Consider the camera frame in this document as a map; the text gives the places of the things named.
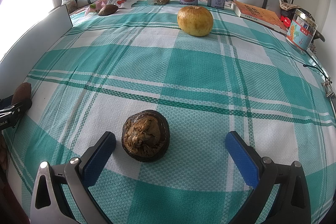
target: green and white checkered cloth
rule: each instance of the green and white checkered cloth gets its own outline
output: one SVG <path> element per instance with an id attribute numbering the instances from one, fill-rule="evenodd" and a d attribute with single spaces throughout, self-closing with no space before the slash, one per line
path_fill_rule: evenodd
<path id="1" fill-rule="evenodd" d="M 39 164 L 80 156 L 105 131 L 117 146 L 90 191 L 115 224 L 228 223 L 251 192 L 224 145 L 232 130 L 261 157 L 302 163 L 312 223 L 329 209 L 335 119 L 321 76 L 303 67 L 308 56 L 231 10 L 207 7 L 211 33 L 190 36 L 178 27 L 180 8 L 139 1 L 106 17 L 73 15 L 73 28 L 35 65 L 26 79 L 33 105 L 4 131 L 28 215 Z M 163 114 L 171 130 L 167 153 L 153 163 L 121 145 L 123 123 L 145 109 Z"/>

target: beige cloth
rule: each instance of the beige cloth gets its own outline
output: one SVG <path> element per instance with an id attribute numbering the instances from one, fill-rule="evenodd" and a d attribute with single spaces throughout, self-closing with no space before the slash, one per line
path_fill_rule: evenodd
<path id="1" fill-rule="evenodd" d="M 279 3 L 280 3 L 280 8 L 285 11 L 288 11 L 294 8 L 301 8 L 298 5 L 290 4 L 290 3 L 284 2 L 283 0 L 279 0 Z"/>

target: plastic bag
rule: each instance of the plastic bag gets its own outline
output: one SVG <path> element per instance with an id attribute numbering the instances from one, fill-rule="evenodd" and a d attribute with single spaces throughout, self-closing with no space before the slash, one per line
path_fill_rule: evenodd
<path id="1" fill-rule="evenodd" d="M 71 14 L 77 9 L 76 0 L 62 0 L 62 5 L 63 4 L 67 6 L 69 14 Z"/>
<path id="2" fill-rule="evenodd" d="M 130 9 L 132 4 L 136 3 L 138 0 L 97 0 L 96 2 L 90 4 L 85 11 L 85 15 L 88 13 L 94 12 L 98 13 L 101 8 L 107 4 L 114 4 L 119 8 Z"/>

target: metal screw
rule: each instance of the metal screw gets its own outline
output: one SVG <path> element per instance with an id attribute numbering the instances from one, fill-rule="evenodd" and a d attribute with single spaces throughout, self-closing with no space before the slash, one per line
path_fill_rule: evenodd
<path id="1" fill-rule="evenodd" d="M 46 161 L 41 162 L 40 167 L 46 168 L 48 166 L 48 163 Z"/>
<path id="2" fill-rule="evenodd" d="M 299 161 L 297 161 L 297 160 L 294 161 L 294 165 L 295 165 L 296 167 L 301 167 L 301 166 L 302 166 L 301 162 L 299 162 Z"/>
<path id="3" fill-rule="evenodd" d="M 263 157 L 262 161 L 266 164 L 270 164 L 272 162 L 271 158 L 269 157 Z"/>
<path id="4" fill-rule="evenodd" d="M 79 158 L 72 158 L 72 159 L 70 160 L 70 163 L 71 163 L 71 164 L 76 164 L 78 161 L 79 161 Z"/>

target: yellow apple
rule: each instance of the yellow apple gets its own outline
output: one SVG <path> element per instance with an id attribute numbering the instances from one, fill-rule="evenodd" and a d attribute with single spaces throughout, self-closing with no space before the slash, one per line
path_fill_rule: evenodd
<path id="1" fill-rule="evenodd" d="M 179 27 L 195 37 L 206 36 L 213 26 L 213 17 L 202 6 L 185 6 L 177 13 Z"/>

